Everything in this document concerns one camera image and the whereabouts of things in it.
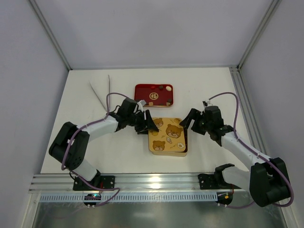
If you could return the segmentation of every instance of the beige circle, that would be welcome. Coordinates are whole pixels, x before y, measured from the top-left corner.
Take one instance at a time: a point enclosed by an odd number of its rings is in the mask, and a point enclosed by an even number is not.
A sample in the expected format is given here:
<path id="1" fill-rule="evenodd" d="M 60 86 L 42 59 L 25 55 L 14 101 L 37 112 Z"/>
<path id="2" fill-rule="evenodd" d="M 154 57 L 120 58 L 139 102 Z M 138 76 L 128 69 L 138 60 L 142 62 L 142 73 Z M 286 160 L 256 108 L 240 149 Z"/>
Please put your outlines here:
<path id="1" fill-rule="evenodd" d="M 158 99 L 158 94 L 156 92 L 150 93 L 149 98 L 151 100 L 157 100 Z"/>

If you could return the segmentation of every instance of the brown bear illustration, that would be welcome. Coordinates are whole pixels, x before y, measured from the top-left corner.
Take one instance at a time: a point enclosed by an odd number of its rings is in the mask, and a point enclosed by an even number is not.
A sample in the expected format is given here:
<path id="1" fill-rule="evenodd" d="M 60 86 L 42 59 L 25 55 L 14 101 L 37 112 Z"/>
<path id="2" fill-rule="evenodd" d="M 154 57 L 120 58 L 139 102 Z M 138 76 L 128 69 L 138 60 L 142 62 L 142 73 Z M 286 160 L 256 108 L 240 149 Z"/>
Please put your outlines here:
<path id="1" fill-rule="evenodd" d="M 153 149 L 156 151 L 163 151 L 165 149 L 165 141 L 153 141 Z"/>
<path id="2" fill-rule="evenodd" d="M 155 119 L 153 120 L 155 125 L 160 128 L 161 126 L 163 126 L 163 121 L 162 121 L 162 118 L 158 118 L 158 119 Z"/>
<path id="3" fill-rule="evenodd" d="M 168 127 L 166 129 L 166 133 L 167 133 L 168 136 L 177 139 L 181 136 L 182 130 L 183 130 L 182 128 L 179 128 L 177 126 L 168 124 Z"/>

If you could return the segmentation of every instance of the tabletop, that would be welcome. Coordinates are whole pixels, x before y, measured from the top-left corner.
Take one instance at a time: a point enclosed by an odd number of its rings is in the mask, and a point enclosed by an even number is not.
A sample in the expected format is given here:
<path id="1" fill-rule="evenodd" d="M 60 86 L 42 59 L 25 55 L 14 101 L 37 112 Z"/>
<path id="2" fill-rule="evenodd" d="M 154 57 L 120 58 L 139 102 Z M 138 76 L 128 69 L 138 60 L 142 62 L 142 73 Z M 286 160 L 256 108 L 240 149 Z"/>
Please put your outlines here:
<path id="1" fill-rule="evenodd" d="M 65 122 L 83 125 L 105 115 L 89 81 L 104 82 L 98 86 L 106 95 L 108 75 L 111 92 L 119 92 L 130 98 L 134 97 L 137 84 L 171 84 L 174 104 L 171 107 L 149 107 L 152 117 L 184 119 L 191 108 L 202 110 L 202 100 L 222 92 L 236 92 L 228 67 L 72 70 L 68 74 L 41 173 L 68 172 L 62 171 L 61 164 L 48 154 L 49 147 Z M 112 95 L 111 110 L 120 105 L 123 99 Z M 219 106 L 224 123 L 232 125 L 236 110 L 234 97 L 223 95 L 212 100 L 212 103 Z M 241 111 L 237 131 L 249 142 Z M 200 135 L 190 129 L 188 154 L 185 157 L 153 155 L 149 151 L 148 136 L 137 135 L 133 127 L 127 126 L 119 132 L 91 141 L 85 158 L 101 173 L 213 172 L 217 166 L 227 163 L 247 170 L 236 156 L 217 145 L 208 134 Z"/>

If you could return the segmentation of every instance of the wall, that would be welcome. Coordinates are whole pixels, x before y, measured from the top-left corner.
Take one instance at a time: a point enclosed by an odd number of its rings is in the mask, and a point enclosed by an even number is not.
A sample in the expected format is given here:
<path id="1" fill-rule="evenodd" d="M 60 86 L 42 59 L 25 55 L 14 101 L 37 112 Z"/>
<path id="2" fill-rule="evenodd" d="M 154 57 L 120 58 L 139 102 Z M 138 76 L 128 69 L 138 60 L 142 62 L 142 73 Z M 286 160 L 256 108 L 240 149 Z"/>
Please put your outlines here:
<path id="1" fill-rule="evenodd" d="M 282 1 L 242 68 L 269 152 L 287 164 L 304 227 L 304 1 Z"/>
<path id="2" fill-rule="evenodd" d="M 72 68 L 238 64 L 271 0 L 36 0 Z"/>
<path id="3" fill-rule="evenodd" d="M 0 3 L 0 221 L 20 225 L 67 77 L 26 0 Z"/>

